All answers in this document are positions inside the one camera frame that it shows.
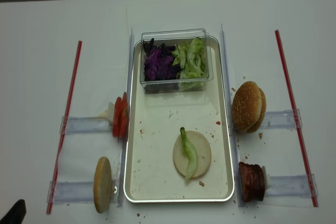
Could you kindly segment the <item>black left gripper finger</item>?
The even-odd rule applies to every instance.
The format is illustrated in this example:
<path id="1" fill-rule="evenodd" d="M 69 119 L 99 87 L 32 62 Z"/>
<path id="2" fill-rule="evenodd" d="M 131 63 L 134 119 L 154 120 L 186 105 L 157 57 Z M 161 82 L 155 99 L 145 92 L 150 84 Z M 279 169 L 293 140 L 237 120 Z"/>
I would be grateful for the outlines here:
<path id="1" fill-rule="evenodd" d="M 22 224 L 26 215 L 24 199 L 18 200 L 8 213 L 1 219 L 0 224 Z"/>

